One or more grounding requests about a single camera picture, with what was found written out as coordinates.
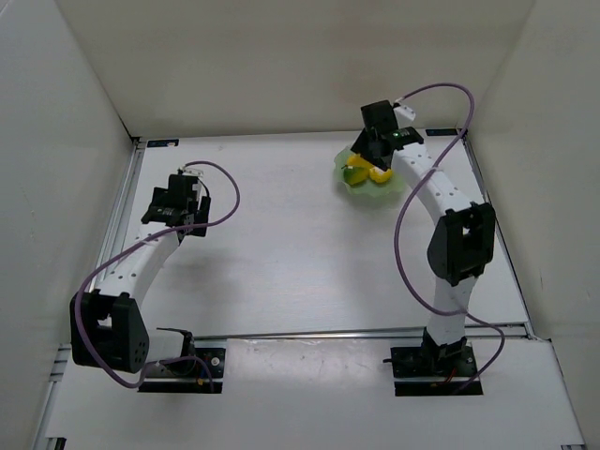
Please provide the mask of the yellow fake pear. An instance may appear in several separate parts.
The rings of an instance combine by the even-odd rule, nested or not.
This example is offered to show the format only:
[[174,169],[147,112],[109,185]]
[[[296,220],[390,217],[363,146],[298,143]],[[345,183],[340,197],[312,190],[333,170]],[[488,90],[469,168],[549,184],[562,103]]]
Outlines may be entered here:
[[343,166],[344,170],[359,170],[359,171],[369,171],[373,165],[363,159],[360,155],[351,154],[346,160],[345,165]]
[[369,179],[377,185],[383,185],[387,183],[393,177],[393,174],[394,173],[392,170],[384,171],[378,167],[372,167],[368,171]]

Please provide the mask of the green yellow fake fruit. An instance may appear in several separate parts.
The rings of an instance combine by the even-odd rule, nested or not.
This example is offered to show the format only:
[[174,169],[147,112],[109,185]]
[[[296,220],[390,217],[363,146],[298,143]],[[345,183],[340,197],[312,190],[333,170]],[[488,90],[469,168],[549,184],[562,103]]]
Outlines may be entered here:
[[349,187],[358,186],[369,178],[369,169],[360,166],[342,167],[342,181]]

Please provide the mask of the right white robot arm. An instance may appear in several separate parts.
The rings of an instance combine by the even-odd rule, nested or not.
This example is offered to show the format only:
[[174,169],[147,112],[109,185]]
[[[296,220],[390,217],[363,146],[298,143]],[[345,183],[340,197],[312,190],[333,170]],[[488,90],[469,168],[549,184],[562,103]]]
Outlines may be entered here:
[[401,109],[388,100],[362,107],[364,127],[351,149],[403,178],[433,222],[427,247],[433,310],[420,347],[397,350],[391,360],[401,377],[442,376],[469,357],[465,319],[475,283],[493,258],[496,216],[489,203],[474,202],[455,186],[413,127],[399,125]]

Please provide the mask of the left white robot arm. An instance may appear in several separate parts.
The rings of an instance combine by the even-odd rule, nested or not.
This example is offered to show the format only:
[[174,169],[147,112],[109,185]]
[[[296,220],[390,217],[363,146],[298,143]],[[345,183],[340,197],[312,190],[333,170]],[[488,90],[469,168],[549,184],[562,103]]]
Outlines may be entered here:
[[113,370],[136,373],[151,361],[194,354],[189,331],[147,331],[141,304],[158,271],[184,237],[206,235],[205,230],[179,231],[146,239],[163,230],[207,222],[211,199],[201,194],[202,186],[199,177],[178,172],[169,176],[168,186],[155,187],[135,237],[142,246],[82,296],[83,328],[101,359]]

